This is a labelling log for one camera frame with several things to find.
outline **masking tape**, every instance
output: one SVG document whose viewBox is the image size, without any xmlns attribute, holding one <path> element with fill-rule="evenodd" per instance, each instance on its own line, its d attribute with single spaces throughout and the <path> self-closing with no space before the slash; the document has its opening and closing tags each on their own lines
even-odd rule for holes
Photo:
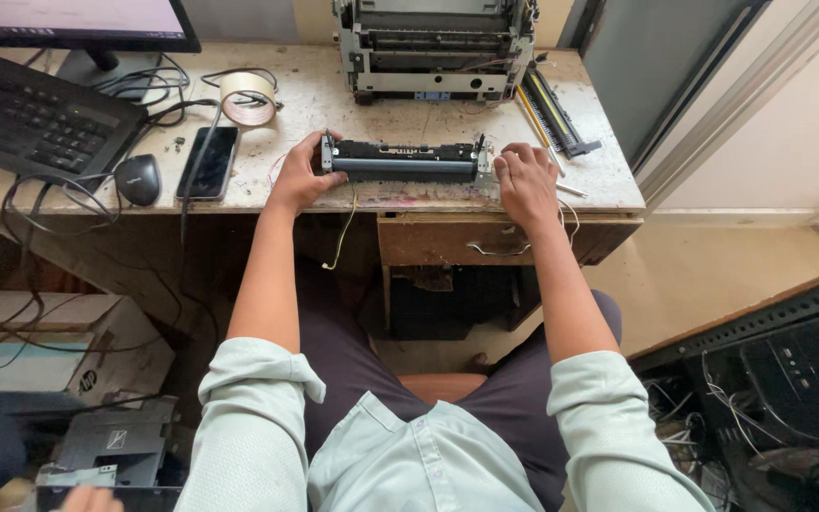
<svg viewBox="0 0 819 512">
<path fill-rule="evenodd" d="M 247 98 L 238 93 L 262 96 L 267 104 L 237 105 L 236 101 L 246 101 Z M 220 80 L 220 104 L 227 118 L 236 124 L 246 127 L 261 126 L 277 114 L 277 104 L 274 102 L 274 86 L 263 76 L 253 73 L 232 73 Z"/>
</svg>

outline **another person's hand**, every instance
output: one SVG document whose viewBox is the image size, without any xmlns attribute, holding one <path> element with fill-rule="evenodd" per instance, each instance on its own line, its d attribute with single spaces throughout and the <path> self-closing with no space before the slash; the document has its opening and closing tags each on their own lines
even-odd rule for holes
<svg viewBox="0 0 819 512">
<path fill-rule="evenodd" d="M 122 512 L 122 502 L 113 497 L 112 489 L 79 485 L 68 493 L 61 512 Z"/>
<path fill-rule="evenodd" d="M 283 160 L 279 178 L 267 198 L 265 208 L 281 208 L 293 216 L 298 216 L 303 209 L 317 201 L 321 194 L 347 180 L 347 174 L 342 171 L 324 176 L 315 176 L 312 173 L 312 157 L 320 154 L 321 136 L 324 134 L 324 130 L 314 131 L 290 149 L 290 154 Z M 343 138 L 334 131 L 330 134 L 336 140 Z"/>
<path fill-rule="evenodd" d="M 501 183 L 501 205 L 529 237 L 540 229 L 557 225 L 558 199 L 555 180 L 558 165 L 549 162 L 542 147 L 515 142 L 495 157 L 495 172 Z"/>
</svg>

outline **light green shirt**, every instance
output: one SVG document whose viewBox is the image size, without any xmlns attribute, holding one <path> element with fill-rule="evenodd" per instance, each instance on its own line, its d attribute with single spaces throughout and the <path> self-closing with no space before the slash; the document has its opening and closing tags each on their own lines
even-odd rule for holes
<svg viewBox="0 0 819 512">
<path fill-rule="evenodd" d="M 542 510 L 507 443 L 461 407 L 438 402 L 407 423 L 365 393 L 309 464 L 303 392 L 321 402 L 325 387 L 304 355 L 234 338 L 210 368 L 176 510 L 302 512 L 307 497 L 316 512 Z M 713 512 L 656 438 L 646 400 L 619 354 L 578 355 L 552 367 L 547 410 L 571 456 L 578 508 Z"/>
</svg>

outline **computer mouse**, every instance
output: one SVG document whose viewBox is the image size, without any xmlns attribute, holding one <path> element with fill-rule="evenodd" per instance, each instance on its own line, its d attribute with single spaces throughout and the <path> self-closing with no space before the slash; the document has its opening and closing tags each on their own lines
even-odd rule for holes
<svg viewBox="0 0 819 512">
<path fill-rule="evenodd" d="M 150 206 L 160 197 L 160 168 L 151 154 L 138 155 L 116 166 L 116 187 L 128 202 Z"/>
</svg>

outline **brown chair seat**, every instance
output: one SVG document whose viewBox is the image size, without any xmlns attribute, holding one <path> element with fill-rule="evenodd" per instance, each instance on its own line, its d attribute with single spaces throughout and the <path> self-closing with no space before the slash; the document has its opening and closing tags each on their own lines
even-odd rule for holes
<svg viewBox="0 0 819 512">
<path fill-rule="evenodd" d="M 479 374 L 418 374 L 397 377 L 403 387 L 422 401 L 434 405 L 438 400 L 454 403 L 485 382 Z"/>
</svg>

